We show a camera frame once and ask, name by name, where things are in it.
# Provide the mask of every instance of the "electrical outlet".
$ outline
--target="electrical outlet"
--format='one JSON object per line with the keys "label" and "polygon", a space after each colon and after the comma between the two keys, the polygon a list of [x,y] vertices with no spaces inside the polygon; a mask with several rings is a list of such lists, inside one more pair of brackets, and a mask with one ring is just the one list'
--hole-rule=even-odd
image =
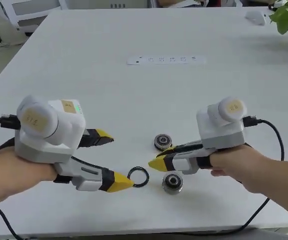
{"label": "electrical outlet", "polygon": [[128,65],[146,64],[205,64],[206,58],[198,55],[182,56],[134,56],[127,60]]}

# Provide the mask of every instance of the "ball bearing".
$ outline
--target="ball bearing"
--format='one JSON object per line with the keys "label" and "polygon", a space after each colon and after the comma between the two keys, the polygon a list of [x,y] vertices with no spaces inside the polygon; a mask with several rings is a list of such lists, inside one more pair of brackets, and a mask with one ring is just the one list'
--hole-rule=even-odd
{"label": "ball bearing", "polygon": [[158,150],[164,151],[172,146],[172,139],[167,134],[159,134],[155,137],[154,145]]}

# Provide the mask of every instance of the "metal bearing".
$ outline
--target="metal bearing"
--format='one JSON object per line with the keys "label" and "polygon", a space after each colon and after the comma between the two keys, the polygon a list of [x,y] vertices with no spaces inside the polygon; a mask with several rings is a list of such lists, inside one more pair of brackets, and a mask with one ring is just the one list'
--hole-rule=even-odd
{"label": "metal bearing", "polygon": [[178,194],[183,189],[183,178],[177,172],[168,172],[163,178],[162,186],[168,194]]}
{"label": "metal bearing", "polygon": [[154,145],[158,150],[164,151],[172,146],[172,139],[167,134],[159,134],[155,137]]}

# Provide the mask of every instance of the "white chair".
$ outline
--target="white chair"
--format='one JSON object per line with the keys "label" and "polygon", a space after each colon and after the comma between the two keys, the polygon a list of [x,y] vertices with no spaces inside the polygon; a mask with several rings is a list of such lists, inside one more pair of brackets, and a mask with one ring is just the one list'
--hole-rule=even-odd
{"label": "white chair", "polygon": [[40,12],[34,12],[34,13],[28,13],[28,14],[22,14],[22,15],[16,14],[13,5],[23,3],[23,2],[29,2],[29,1],[38,2],[39,0],[0,0],[0,3],[2,4],[4,11],[6,12],[6,14],[8,16],[9,21],[17,29],[23,30],[24,32],[34,32],[36,30],[36,28],[38,27],[38,25],[34,24],[34,25],[29,25],[29,26],[19,26],[19,21],[45,17],[50,12],[52,12],[54,10],[66,10],[66,9],[68,9],[66,0],[58,0],[58,2],[59,2],[58,7],[44,10],[44,11],[40,11]]}

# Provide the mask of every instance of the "small white object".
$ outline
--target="small white object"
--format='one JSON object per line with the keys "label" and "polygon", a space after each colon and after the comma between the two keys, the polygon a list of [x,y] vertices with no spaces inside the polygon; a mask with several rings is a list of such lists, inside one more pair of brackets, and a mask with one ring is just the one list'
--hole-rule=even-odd
{"label": "small white object", "polygon": [[265,16],[261,11],[248,11],[245,15],[245,18],[250,20],[255,25],[264,26],[266,24]]}
{"label": "small white object", "polygon": [[198,55],[134,56],[127,60],[128,65],[154,64],[205,64],[206,58]]}

